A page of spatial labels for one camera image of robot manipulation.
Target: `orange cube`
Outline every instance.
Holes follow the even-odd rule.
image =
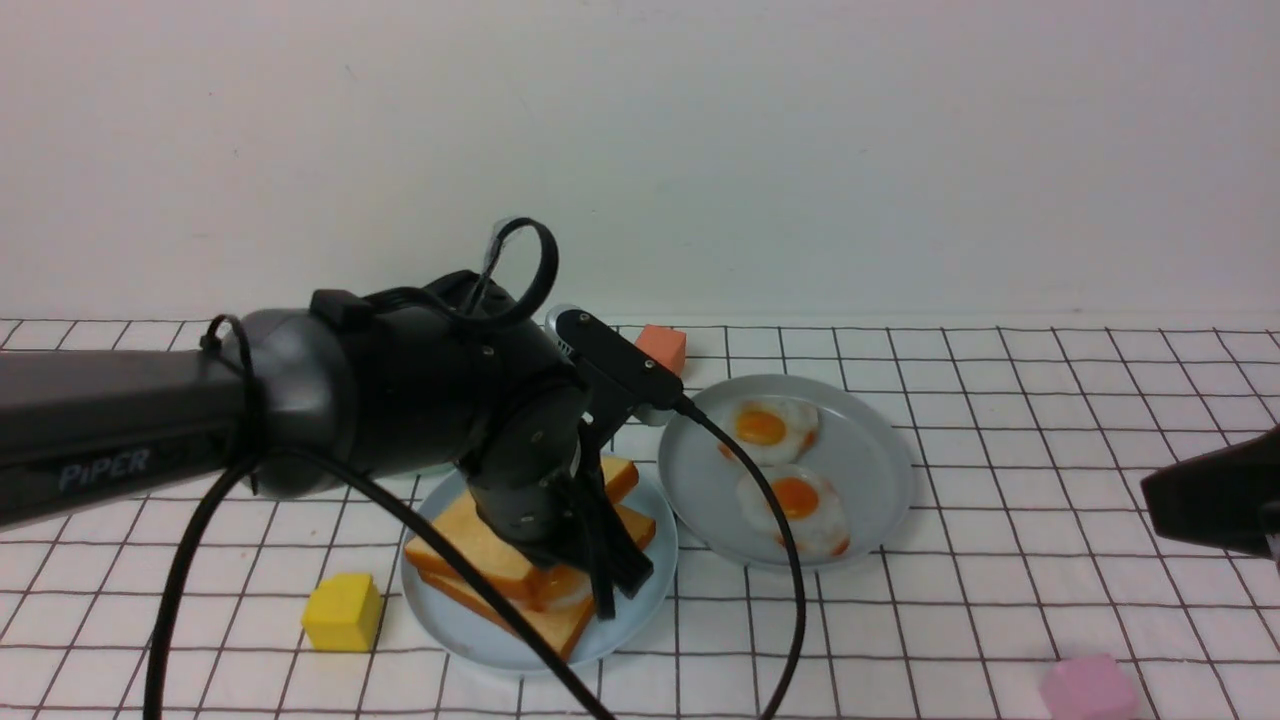
[[[636,347],[677,375],[685,370],[685,333],[660,325],[645,325],[636,340]]]

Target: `grid pattern tablecloth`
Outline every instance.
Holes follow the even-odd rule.
[[[6,351],[193,348],[202,323],[3,322]],[[1280,717],[1280,578],[1265,560],[1156,538],[1138,482],[1274,427],[1275,333],[699,327],[690,388],[751,373],[844,387],[918,454],[924,492],[860,565],[809,578],[810,632],[782,714],[1044,717],[1056,659],[1110,652],[1143,717]],[[634,337],[639,328],[623,327]],[[613,451],[653,471],[659,429]],[[385,480],[419,501],[438,478]],[[145,646],[174,546],[209,480],[0,534],[0,720],[140,715]],[[346,491],[237,491],[196,560],[174,641],[175,717],[580,715],[548,679],[451,662],[397,578],[399,528]],[[792,616],[785,577],[681,538],[672,597],[584,671],[621,716],[751,717]],[[308,648],[323,577],[372,573],[378,650]]]

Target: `white wall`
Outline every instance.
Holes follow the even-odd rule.
[[[1275,0],[0,0],[0,316],[421,283],[515,213],[600,311],[1280,310],[1277,37]]]

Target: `bread slice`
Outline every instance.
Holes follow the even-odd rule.
[[[604,456],[600,468],[604,471],[604,493],[614,505],[640,480],[635,464],[622,457]],[[507,598],[538,603],[563,596],[554,587],[563,583],[564,570],[539,570],[518,550],[503,542],[476,515],[475,498],[470,492],[458,496],[431,524]],[[453,568],[422,538],[404,544],[404,559],[419,571],[458,579]]]
[[[620,505],[617,510],[618,518],[621,518],[622,524],[626,525],[631,539],[635,541],[641,550],[648,547],[658,530],[658,524],[654,523],[652,518],[641,515],[630,507]],[[591,621],[591,616],[595,614],[595,598],[591,597],[590,580],[586,574],[580,570],[567,570],[570,575],[566,578],[566,582],[568,584],[573,584],[575,587],[585,588],[588,592],[584,597],[579,598],[576,602],[561,605],[548,610],[532,610],[517,606],[517,610],[525,620],[529,620],[529,624],[538,630],[538,634],[540,634],[543,639],[552,646],[552,650],[559,653],[561,659],[566,661],[570,655],[573,653],[573,648],[577,647],[577,641],[582,637],[582,630],[586,629],[586,625]],[[454,602],[461,603],[476,615],[480,615],[508,633],[512,633],[511,628],[502,620],[502,618],[499,618],[498,614],[489,607],[489,603],[462,580],[456,577],[443,577],[425,570],[419,570],[417,574],[422,578],[424,583],[440,591]]]

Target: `plate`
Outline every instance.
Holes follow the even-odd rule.
[[[694,402],[718,421],[753,397],[790,397],[815,405],[818,439],[795,464],[835,486],[849,523],[849,548],[837,557],[804,556],[805,568],[846,565],[879,547],[906,518],[916,493],[911,451],[870,406],[847,392],[795,375],[744,375],[717,383]],[[735,493],[746,470],[726,460],[707,429],[678,416],[662,433],[658,475],[672,510],[707,546],[737,562],[787,570],[786,552],[772,536],[753,530]]]
[[[466,479],[454,470],[426,496],[417,512],[431,520],[444,512],[444,509],[465,491]],[[658,484],[641,470],[639,484],[622,505],[653,518],[658,525],[645,548],[645,555],[653,561],[653,577],[634,598],[616,596],[617,616],[613,620],[598,618],[591,620],[570,656],[571,667],[594,662],[635,637],[657,615],[676,577],[676,557],[680,552],[676,519]],[[401,538],[402,551],[410,539],[412,533],[406,530]],[[404,598],[419,624],[456,659],[506,674],[549,673],[534,651],[518,638],[424,583],[403,552],[401,552],[401,579],[404,585]]]

